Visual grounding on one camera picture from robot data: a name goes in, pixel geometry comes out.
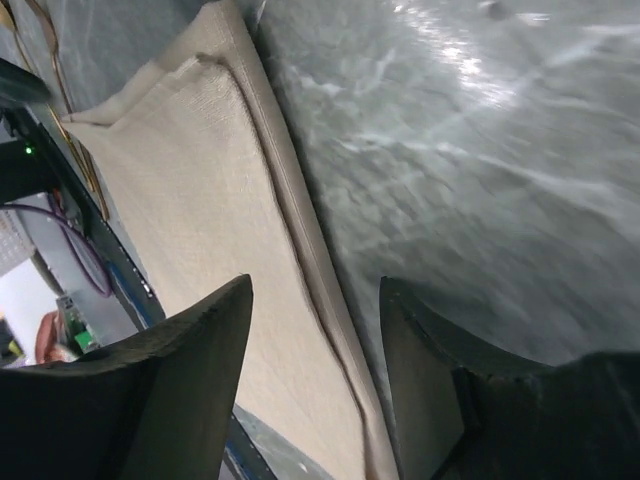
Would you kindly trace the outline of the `beige cloth napkin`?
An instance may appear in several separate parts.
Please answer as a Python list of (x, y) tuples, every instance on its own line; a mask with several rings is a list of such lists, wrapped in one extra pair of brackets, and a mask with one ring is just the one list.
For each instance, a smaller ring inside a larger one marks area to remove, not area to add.
[(379, 396), (242, 16), (205, 4), (104, 103), (67, 116), (167, 315), (240, 274), (237, 404), (335, 479), (398, 477)]

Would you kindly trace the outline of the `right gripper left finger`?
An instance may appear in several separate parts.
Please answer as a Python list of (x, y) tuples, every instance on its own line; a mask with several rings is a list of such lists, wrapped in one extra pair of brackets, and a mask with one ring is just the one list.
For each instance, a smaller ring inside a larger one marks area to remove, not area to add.
[(5, 479), (214, 479), (253, 306), (239, 276), (71, 362), (1, 373)]

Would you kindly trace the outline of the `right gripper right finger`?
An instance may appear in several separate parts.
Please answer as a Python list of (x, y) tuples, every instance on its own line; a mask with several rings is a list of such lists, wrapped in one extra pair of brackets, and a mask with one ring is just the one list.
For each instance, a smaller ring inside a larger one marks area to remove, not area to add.
[(385, 277), (380, 328), (405, 479), (635, 479), (639, 356), (549, 366), (498, 348)]

